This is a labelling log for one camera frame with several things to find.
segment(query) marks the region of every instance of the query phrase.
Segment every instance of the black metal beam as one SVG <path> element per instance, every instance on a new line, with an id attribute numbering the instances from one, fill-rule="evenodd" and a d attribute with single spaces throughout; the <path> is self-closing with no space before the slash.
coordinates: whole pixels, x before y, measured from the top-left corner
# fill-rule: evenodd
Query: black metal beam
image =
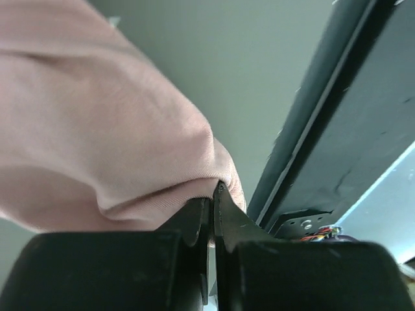
<path id="1" fill-rule="evenodd" d="M 293 212 L 334 223 L 415 140 L 415 3 L 336 5 L 248 208 L 273 234 Z"/>

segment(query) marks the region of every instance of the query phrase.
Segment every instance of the black plastic part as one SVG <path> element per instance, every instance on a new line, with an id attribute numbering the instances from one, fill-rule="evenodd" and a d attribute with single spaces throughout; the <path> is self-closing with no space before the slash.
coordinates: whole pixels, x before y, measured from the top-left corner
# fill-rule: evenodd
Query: black plastic part
<path id="1" fill-rule="evenodd" d="M 375 244 L 243 242 L 228 262 L 230 306 L 220 311 L 414 310 Z"/>
<path id="2" fill-rule="evenodd" d="M 213 196 L 213 224 L 216 248 L 217 293 L 219 310 L 231 310 L 228 272 L 232 269 L 229 254 L 244 241 L 261 240 L 275 242 L 234 204 L 223 183 L 219 183 Z"/>
<path id="3" fill-rule="evenodd" d="M 0 310 L 201 310 L 209 225 L 219 311 L 413 310 L 383 248 L 276 240 L 223 183 L 213 201 L 189 201 L 154 232 L 36 236 L 13 267 Z"/>
<path id="4" fill-rule="evenodd" d="M 201 310 L 210 204 L 189 201 L 155 232 L 35 236 L 12 269 L 0 310 Z"/>
<path id="5" fill-rule="evenodd" d="M 210 236 L 211 214 L 211 200 L 192 199 L 157 229 L 157 231 L 181 232 L 186 246 L 190 247 L 190 256 L 195 258 L 197 263 L 204 305 L 208 304 L 209 244 L 206 241 Z"/>

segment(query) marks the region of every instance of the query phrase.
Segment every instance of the dark panel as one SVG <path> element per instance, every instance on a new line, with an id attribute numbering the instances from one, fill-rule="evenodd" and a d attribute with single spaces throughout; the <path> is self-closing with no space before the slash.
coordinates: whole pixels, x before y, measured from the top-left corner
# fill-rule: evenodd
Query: dark panel
<path id="1" fill-rule="evenodd" d="M 336 3 L 336 9 L 249 204 L 248 216 L 257 220 L 257 223 L 262 220 L 263 212 L 269 207 L 270 200 L 320 111 L 327 90 L 344 63 L 346 47 L 350 45 L 357 25 L 373 6 L 371 2 L 373 1 L 362 0 Z"/>
<path id="2" fill-rule="evenodd" d="M 329 212 L 322 225 L 334 223 L 415 140 L 415 2 L 371 5 L 269 209 L 258 214 L 268 231 L 282 214 L 305 209 Z"/>
<path id="3" fill-rule="evenodd" d="M 364 243 L 244 242 L 225 310 L 414 310 L 395 262 Z"/>
<path id="4" fill-rule="evenodd" d="M 190 200 L 154 232 L 35 236 L 0 310 L 201 310 L 211 201 Z"/>
<path id="5" fill-rule="evenodd" d="M 264 232 L 233 202 L 228 189 L 219 183 L 213 195 L 213 234 L 215 237 L 217 293 L 219 310 L 230 309 L 229 271 L 236 262 L 229 261 L 229 254 L 235 246 L 244 241 L 277 241 Z"/>

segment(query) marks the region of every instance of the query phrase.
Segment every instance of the light blue surface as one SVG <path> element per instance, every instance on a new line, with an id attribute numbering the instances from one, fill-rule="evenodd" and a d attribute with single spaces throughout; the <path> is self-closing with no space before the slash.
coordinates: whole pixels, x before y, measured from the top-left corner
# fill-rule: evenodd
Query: light blue surface
<path id="1" fill-rule="evenodd" d="M 344 233 L 383 245 L 403 263 L 415 257 L 415 142 L 337 222 Z"/>
<path id="2" fill-rule="evenodd" d="M 218 308 L 211 302 L 207 306 L 203 307 L 203 311 L 217 311 Z"/>

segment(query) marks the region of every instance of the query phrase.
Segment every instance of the pink fabric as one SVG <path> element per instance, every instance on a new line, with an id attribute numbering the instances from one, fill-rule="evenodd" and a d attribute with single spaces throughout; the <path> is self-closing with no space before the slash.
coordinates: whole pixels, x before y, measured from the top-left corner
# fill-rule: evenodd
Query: pink fabric
<path id="1" fill-rule="evenodd" d="M 151 230 L 218 180 L 207 120 L 81 0 L 0 0 L 0 214 L 35 231 Z"/>

